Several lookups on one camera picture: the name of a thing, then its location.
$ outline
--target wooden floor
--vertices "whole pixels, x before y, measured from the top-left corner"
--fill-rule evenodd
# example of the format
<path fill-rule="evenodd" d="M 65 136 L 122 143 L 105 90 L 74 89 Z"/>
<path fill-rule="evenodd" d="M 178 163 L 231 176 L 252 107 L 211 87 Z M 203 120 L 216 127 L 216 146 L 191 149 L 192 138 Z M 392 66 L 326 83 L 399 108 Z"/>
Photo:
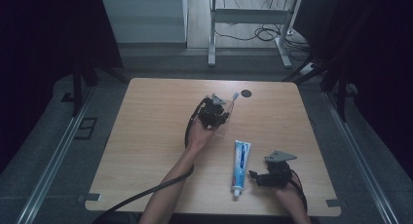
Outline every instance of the wooden floor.
<path fill-rule="evenodd" d="M 188 0 L 188 39 L 187 48 L 207 48 L 210 33 L 210 5 L 212 0 Z M 240 9 L 276 9 L 288 10 L 292 0 L 216 0 L 216 8 L 240 8 Z M 215 27 L 216 48 L 275 48 L 274 40 L 262 41 L 258 38 L 252 40 L 239 40 L 230 37 L 220 36 L 229 35 L 237 38 L 248 39 L 255 35 L 255 30 L 260 28 L 261 24 L 246 23 L 218 23 Z M 274 25 L 264 25 L 265 27 L 277 30 Z M 261 35 L 264 39 L 276 36 L 275 32 L 264 32 Z"/>

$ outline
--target hand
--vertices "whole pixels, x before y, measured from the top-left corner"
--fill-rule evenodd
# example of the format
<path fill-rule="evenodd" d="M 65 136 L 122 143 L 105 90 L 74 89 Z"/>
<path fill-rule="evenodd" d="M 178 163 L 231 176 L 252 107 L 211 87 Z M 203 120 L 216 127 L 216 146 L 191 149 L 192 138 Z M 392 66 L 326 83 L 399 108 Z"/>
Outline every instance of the hand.
<path fill-rule="evenodd" d="M 295 173 L 292 173 L 292 180 L 296 184 L 301 186 L 300 180 Z M 303 202 L 301 201 L 300 196 L 294 186 L 292 186 L 290 183 L 287 183 L 283 188 L 272 187 L 271 190 L 273 191 L 274 195 L 279 200 L 281 205 L 291 215 L 294 223 L 311 223 L 310 217 L 307 214 Z"/>
<path fill-rule="evenodd" d="M 217 128 L 205 129 L 201 120 L 195 117 L 189 131 L 188 148 L 197 154 L 210 142 Z"/>

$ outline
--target white wall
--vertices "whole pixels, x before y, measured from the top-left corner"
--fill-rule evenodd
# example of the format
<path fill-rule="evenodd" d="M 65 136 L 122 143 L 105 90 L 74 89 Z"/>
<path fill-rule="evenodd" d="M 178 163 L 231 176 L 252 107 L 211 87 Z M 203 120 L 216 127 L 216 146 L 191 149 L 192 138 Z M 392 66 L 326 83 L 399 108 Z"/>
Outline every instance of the white wall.
<path fill-rule="evenodd" d="M 187 0 L 103 0 L 118 43 L 186 42 Z"/>

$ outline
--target black circle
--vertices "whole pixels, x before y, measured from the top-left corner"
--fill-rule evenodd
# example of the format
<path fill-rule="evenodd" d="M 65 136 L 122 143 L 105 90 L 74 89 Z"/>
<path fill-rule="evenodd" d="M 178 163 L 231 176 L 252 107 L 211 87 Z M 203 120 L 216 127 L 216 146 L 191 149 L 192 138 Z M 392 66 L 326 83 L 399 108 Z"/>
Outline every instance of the black circle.
<path fill-rule="evenodd" d="M 241 91 L 241 95 L 242 95 L 243 97 L 251 97 L 251 96 L 252 96 L 252 92 L 249 91 L 249 90 L 243 90 L 243 91 Z"/>

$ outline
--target forearm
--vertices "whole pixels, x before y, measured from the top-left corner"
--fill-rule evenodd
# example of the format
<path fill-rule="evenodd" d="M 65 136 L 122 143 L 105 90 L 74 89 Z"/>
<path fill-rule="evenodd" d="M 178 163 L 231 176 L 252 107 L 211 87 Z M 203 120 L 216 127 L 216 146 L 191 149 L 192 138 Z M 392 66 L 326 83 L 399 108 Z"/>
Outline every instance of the forearm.
<path fill-rule="evenodd" d="M 169 181 L 189 171 L 194 164 L 197 153 L 188 149 L 179 158 L 162 182 Z M 140 224 L 168 223 L 178 202 L 185 179 L 154 193 L 147 204 Z"/>

